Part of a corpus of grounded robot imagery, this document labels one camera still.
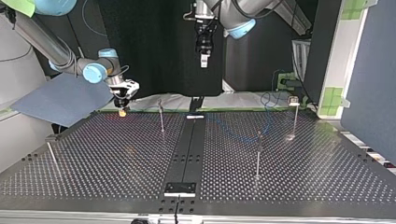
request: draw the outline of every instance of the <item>blue wire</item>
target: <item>blue wire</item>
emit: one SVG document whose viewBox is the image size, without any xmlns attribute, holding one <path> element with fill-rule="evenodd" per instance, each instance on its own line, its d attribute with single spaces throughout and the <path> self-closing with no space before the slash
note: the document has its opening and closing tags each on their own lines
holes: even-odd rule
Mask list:
<svg viewBox="0 0 396 224">
<path fill-rule="evenodd" d="M 266 94 L 269 94 L 269 99 L 265 103 L 262 99 Z M 265 94 L 262 95 L 262 98 L 260 99 L 260 101 L 264 105 L 264 109 L 265 109 L 265 112 L 266 112 L 267 118 L 268 118 L 267 124 L 264 127 L 262 127 L 262 134 L 268 134 L 268 131 L 270 130 L 270 127 L 271 127 L 271 121 L 272 121 L 271 113 L 270 113 L 270 110 L 268 109 L 268 107 L 274 107 L 275 105 L 277 105 L 277 102 L 273 106 L 268 106 L 268 103 L 271 102 L 271 94 L 268 92 L 266 92 Z M 239 140 L 240 142 L 245 143 L 245 144 L 252 144 L 252 143 L 258 142 L 258 140 L 259 140 L 258 136 L 249 137 L 249 136 L 240 135 L 238 133 L 234 133 L 233 130 L 231 129 L 231 127 L 229 125 L 227 125 L 224 121 L 222 121 L 221 119 L 211 118 L 211 116 L 212 116 L 211 114 L 208 114 L 208 119 L 214 120 L 232 138 Z"/>
</svg>

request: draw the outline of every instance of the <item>perforated table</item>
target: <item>perforated table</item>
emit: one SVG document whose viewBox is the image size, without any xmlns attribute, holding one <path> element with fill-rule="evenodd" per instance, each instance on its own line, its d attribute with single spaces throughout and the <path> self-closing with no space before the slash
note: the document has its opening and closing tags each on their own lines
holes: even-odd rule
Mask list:
<svg viewBox="0 0 396 224">
<path fill-rule="evenodd" d="M 309 112 L 290 139 L 293 115 L 167 113 L 162 133 L 159 114 L 96 114 L 0 174 L 0 210 L 396 219 L 396 176 Z"/>
</svg>

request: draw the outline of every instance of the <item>pin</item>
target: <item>pin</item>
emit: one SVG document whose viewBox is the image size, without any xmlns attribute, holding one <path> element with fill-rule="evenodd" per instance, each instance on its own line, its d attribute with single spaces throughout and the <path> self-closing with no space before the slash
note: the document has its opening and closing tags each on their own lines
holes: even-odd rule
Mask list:
<svg viewBox="0 0 396 224">
<path fill-rule="evenodd" d="M 165 128 L 163 127 L 163 106 L 161 105 L 162 100 L 158 101 L 158 108 L 160 110 L 160 117 L 161 117 L 161 132 L 165 132 Z"/>
<path fill-rule="evenodd" d="M 291 134 L 288 134 L 288 136 L 286 137 L 287 140 L 291 141 L 296 136 L 298 109 L 299 109 L 299 106 L 300 106 L 299 99 L 298 99 L 297 96 L 290 96 L 289 97 L 289 106 L 295 106 L 296 107 L 296 113 L 295 113 L 295 116 L 294 116 L 293 132 Z"/>
<path fill-rule="evenodd" d="M 262 154 L 262 132 L 257 132 L 258 145 L 257 145 L 257 163 L 256 163 L 256 180 L 260 180 L 260 155 Z"/>
</svg>

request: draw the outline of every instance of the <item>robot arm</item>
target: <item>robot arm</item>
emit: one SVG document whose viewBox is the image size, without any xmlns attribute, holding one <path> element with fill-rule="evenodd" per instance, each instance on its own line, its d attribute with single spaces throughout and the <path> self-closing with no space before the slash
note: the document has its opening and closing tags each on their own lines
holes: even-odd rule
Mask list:
<svg viewBox="0 0 396 224">
<path fill-rule="evenodd" d="M 254 19 L 250 19 L 241 14 L 235 7 L 232 0 L 202 0 L 209 8 L 214 8 L 214 14 L 219 17 L 219 21 L 226 31 L 235 39 L 239 39 L 247 34 L 256 24 Z M 236 3 L 246 14 L 252 17 L 259 14 L 275 0 L 237 0 Z"/>
<path fill-rule="evenodd" d="M 195 21 L 197 40 L 195 51 L 201 55 L 201 67 L 207 68 L 208 58 L 213 52 L 213 34 L 216 32 L 218 20 L 225 30 L 235 39 L 246 35 L 255 25 L 254 18 L 271 3 L 279 5 L 284 0 L 195 0 Z"/>
<path fill-rule="evenodd" d="M 8 21 L 6 15 L 0 13 L 0 20 Z M 52 69 L 84 76 L 91 83 L 105 81 L 110 92 L 115 96 L 115 106 L 121 110 L 126 107 L 132 97 L 139 90 L 139 84 L 124 79 L 117 52 L 114 49 L 102 49 L 99 51 L 99 59 L 77 58 L 75 53 L 53 32 L 45 27 L 35 17 L 28 18 L 20 12 L 15 12 L 15 31 L 39 50 L 49 59 Z"/>
</svg>

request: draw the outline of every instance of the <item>metal rod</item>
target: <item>metal rod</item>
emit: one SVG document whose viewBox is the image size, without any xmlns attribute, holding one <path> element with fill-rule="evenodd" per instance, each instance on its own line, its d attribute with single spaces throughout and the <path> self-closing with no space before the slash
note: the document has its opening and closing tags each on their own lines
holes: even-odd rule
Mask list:
<svg viewBox="0 0 396 224">
<path fill-rule="evenodd" d="M 165 128 L 163 127 L 163 106 L 161 105 L 161 100 L 158 101 L 158 107 L 160 109 L 160 117 L 161 117 L 161 132 L 165 132 Z"/>
<path fill-rule="evenodd" d="M 256 180 L 260 179 L 260 155 L 262 154 L 262 132 L 257 132 L 257 163 L 256 163 Z"/>
<path fill-rule="evenodd" d="M 55 163 L 56 169 L 57 169 L 57 171 L 59 173 L 59 177 L 62 177 L 61 169 L 59 169 L 59 165 L 58 165 L 58 162 L 56 161 L 55 154 L 53 153 L 52 146 L 50 145 L 49 142 L 47 143 L 47 146 L 49 147 L 49 152 L 50 152 L 50 155 L 51 155 L 51 157 L 53 159 L 53 162 Z"/>
<path fill-rule="evenodd" d="M 260 179 L 260 154 L 261 152 L 257 152 L 257 166 L 256 166 L 256 178 Z"/>
<path fill-rule="evenodd" d="M 16 13 L 17 22 L 15 23 L 15 31 L 20 36 L 54 64 L 62 66 L 69 63 L 69 48 L 51 30 L 43 25 L 35 16 L 29 18 L 18 11 Z M 4 14 L 0 14 L 0 18 L 8 21 L 8 18 Z"/>
<path fill-rule="evenodd" d="M 294 136 L 295 136 L 295 133 L 296 133 L 296 125 L 297 125 L 297 118 L 298 118 L 298 107 L 299 106 L 296 107 L 296 114 L 295 114 L 295 117 L 294 117 L 294 126 L 293 126 L 293 135 Z"/>
</svg>

